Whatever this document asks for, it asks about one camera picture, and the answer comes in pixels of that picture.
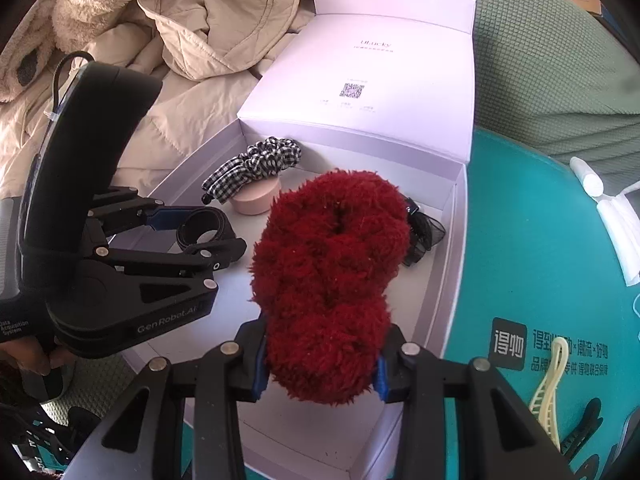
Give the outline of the operator left hand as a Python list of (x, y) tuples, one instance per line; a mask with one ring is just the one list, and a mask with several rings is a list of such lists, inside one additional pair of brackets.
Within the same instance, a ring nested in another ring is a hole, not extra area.
[(55, 346), (52, 350), (43, 350), (34, 337), (2, 342), (0, 349), (2, 360), (40, 376), (47, 376), (51, 370), (70, 364), (76, 359), (72, 352), (60, 346)]

